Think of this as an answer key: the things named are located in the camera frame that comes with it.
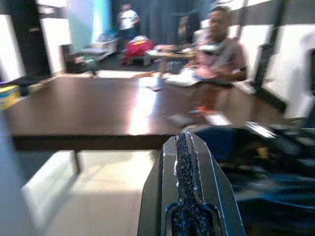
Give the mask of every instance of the man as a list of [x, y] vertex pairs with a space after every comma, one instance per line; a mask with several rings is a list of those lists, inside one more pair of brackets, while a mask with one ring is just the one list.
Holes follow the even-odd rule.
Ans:
[[218, 45], [222, 49], [215, 55], [199, 51], [195, 77], [201, 80], [242, 81], [247, 77], [243, 47], [236, 39], [228, 38], [230, 14], [226, 7], [218, 6], [210, 13], [209, 37], [203, 44]]
[[127, 44], [135, 37], [135, 25], [139, 22], [139, 16], [131, 9], [130, 4], [123, 5], [122, 10], [119, 13], [118, 24], [121, 36]]

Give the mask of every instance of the hand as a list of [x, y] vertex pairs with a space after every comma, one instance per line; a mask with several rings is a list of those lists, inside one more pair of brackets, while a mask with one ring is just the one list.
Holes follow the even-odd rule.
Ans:
[[219, 77], [224, 79], [228, 79], [231, 75], [231, 72], [224, 67], [214, 66], [212, 69]]

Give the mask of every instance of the white tile floor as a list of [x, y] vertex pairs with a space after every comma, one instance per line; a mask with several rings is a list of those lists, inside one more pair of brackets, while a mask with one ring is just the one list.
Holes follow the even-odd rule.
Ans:
[[70, 151], [55, 153], [23, 187], [45, 236], [135, 236], [142, 188], [159, 151], [83, 151], [74, 174]]

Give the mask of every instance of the wooden table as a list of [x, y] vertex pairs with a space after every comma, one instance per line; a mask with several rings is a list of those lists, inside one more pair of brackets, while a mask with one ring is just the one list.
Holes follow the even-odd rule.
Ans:
[[[174, 45], [157, 45], [155, 49], [167, 49], [170, 47], [173, 47]], [[193, 59], [196, 57], [196, 54], [194, 53], [189, 53], [189, 54], [178, 54], [178, 53], [167, 53], [167, 52], [156, 52], [156, 53], [150, 53], [150, 56], [152, 58], [158, 58], [161, 59], [161, 63], [159, 65], [158, 71], [159, 71], [159, 78], [163, 78], [163, 74], [165, 73], [166, 70], [166, 65], [168, 60], [170, 59]]]
[[[157, 83], [161, 91], [145, 86]], [[5, 110], [17, 150], [160, 149], [181, 128], [164, 116], [205, 106], [236, 127], [284, 123], [281, 113], [237, 88], [180, 88], [163, 80], [57, 78]], [[198, 125], [204, 118], [189, 114]]]

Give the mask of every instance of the table leg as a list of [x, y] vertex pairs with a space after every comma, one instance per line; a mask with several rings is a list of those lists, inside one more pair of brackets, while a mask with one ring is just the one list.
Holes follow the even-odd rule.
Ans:
[[166, 65], [167, 65], [167, 59], [163, 58], [161, 61], [161, 64], [159, 65], [159, 69], [158, 69], [160, 79], [163, 79], [163, 74], [165, 73]]
[[73, 153], [75, 173], [79, 175], [82, 172], [82, 167], [79, 159], [79, 151], [75, 150]]

